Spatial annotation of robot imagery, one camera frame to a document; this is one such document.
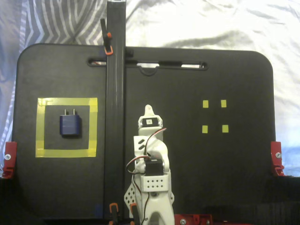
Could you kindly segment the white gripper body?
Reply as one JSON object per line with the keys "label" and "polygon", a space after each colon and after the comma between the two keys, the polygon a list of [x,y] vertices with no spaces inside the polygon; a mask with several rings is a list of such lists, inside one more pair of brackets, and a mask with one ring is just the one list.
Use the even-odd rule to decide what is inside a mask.
{"label": "white gripper body", "polygon": [[163,142],[163,132],[166,128],[157,127],[146,129],[146,135],[134,136],[134,172],[135,174],[146,173],[146,161],[162,160],[163,171],[169,172],[168,149]]}

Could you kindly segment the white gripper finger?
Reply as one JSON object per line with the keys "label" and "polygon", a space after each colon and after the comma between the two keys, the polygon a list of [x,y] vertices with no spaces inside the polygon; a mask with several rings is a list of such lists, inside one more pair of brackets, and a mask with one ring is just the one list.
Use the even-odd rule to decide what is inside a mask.
{"label": "white gripper finger", "polygon": [[155,114],[151,105],[146,105],[144,110],[144,115],[140,116],[138,120],[138,128],[151,128],[160,127],[162,128],[163,120],[162,118]]}

